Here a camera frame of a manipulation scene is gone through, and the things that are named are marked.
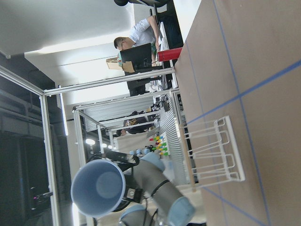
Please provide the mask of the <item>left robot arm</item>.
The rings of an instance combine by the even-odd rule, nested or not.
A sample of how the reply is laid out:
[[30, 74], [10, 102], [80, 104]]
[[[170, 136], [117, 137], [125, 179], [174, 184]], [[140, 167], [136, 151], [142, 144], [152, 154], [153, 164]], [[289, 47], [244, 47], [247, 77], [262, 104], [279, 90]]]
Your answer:
[[164, 170], [162, 160], [153, 152], [140, 159], [134, 179], [157, 210], [151, 215], [141, 204], [134, 205], [120, 216], [120, 226], [186, 226], [192, 220], [195, 208], [167, 179]]

